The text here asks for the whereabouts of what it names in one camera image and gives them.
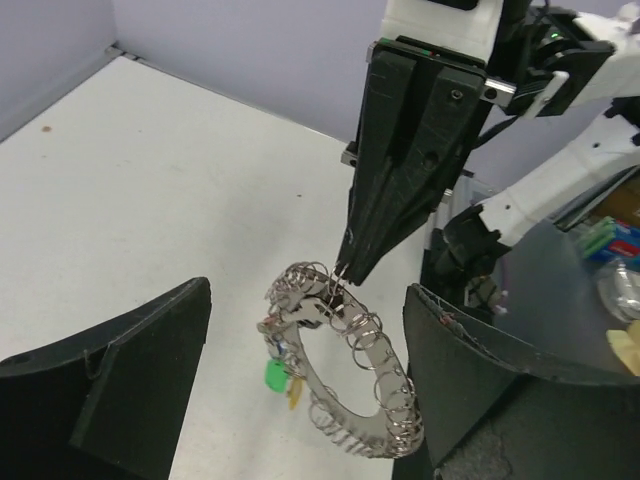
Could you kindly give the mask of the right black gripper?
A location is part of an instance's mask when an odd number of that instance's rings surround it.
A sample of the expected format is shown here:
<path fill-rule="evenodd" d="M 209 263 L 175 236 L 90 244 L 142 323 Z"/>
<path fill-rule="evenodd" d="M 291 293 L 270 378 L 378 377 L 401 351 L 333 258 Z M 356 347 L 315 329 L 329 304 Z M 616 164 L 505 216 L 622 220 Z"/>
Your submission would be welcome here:
<path fill-rule="evenodd" d="M 423 226 L 464 166 L 488 114 L 516 86 L 469 55 L 406 36 L 367 51 L 347 224 L 336 263 L 360 285 L 380 259 Z"/>

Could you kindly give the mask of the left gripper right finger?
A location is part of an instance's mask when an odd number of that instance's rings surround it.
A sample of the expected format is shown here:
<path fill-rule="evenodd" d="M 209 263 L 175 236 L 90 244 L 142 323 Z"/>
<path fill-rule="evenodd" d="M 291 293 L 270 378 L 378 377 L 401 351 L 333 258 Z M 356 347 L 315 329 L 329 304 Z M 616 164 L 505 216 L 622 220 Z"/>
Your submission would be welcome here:
<path fill-rule="evenodd" d="M 418 284 L 403 320 L 426 477 L 638 477 L 637 378 L 543 352 Z"/>

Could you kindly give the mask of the yellow tagged key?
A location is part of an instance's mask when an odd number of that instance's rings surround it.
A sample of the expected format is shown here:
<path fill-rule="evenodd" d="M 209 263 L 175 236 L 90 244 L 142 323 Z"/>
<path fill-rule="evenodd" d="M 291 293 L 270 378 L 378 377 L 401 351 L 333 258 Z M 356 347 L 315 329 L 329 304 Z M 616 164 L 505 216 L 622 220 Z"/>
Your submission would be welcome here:
<path fill-rule="evenodd" d="M 293 377 L 289 382 L 288 390 L 286 393 L 288 408 L 293 411 L 302 396 L 305 387 L 305 380 L 300 377 Z"/>

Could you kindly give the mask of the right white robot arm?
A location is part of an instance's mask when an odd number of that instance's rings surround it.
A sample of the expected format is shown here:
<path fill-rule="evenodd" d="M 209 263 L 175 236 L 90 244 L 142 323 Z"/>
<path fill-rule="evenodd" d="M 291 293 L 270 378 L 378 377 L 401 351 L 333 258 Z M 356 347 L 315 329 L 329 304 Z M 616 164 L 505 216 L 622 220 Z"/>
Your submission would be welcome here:
<path fill-rule="evenodd" d="M 503 190 L 444 228 L 428 282 L 491 273 L 541 220 L 639 162 L 639 7 L 391 1 L 368 70 L 337 276 L 361 284 L 479 152 Z"/>

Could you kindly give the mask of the metal disc keyring holder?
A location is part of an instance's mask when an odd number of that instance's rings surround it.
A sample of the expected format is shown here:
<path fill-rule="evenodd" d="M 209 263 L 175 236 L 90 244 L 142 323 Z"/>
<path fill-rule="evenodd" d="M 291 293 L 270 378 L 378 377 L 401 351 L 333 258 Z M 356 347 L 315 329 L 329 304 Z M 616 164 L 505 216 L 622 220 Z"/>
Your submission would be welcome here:
<path fill-rule="evenodd" d="M 267 314 L 257 330 L 268 360 L 286 364 L 289 382 L 305 380 L 298 405 L 306 404 L 320 433 L 365 458 L 397 459 L 420 447 L 424 427 L 413 382 L 380 316 L 340 277 L 320 262 L 296 262 L 276 277 L 265 299 Z M 284 357 L 277 356 L 274 338 L 286 347 Z"/>

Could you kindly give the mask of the green tagged key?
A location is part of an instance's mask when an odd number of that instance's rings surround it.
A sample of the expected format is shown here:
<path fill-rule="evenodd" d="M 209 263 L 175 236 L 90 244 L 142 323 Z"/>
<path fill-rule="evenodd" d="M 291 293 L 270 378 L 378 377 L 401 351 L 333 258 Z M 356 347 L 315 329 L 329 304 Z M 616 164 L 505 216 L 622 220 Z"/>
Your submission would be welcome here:
<path fill-rule="evenodd" d="M 270 358 L 266 363 L 264 382 L 273 392 L 284 393 L 289 382 L 286 364 L 279 359 Z"/>

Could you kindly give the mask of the blue tagged key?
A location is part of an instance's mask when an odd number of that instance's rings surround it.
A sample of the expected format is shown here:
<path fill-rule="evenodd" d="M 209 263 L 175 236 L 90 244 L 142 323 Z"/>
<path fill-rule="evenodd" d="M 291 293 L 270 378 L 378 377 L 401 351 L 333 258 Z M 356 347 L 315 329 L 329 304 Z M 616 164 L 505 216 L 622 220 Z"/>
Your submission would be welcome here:
<path fill-rule="evenodd" d="M 275 349 L 277 351 L 277 356 L 278 357 L 284 357 L 286 355 L 287 351 L 286 351 L 286 347 L 284 346 L 282 341 L 280 339 L 274 338 L 273 339 L 273 344 L 274 344 Z"/>

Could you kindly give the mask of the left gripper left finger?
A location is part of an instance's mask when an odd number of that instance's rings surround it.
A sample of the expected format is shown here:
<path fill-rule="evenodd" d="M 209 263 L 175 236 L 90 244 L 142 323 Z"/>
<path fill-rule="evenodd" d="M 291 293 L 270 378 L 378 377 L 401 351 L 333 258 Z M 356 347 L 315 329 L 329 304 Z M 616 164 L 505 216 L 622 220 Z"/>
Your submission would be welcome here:
<path fill-rule="evenodd" d="M 2 478 L 168 478 L 210 314 L 197 277 L 2 360 Z"/>

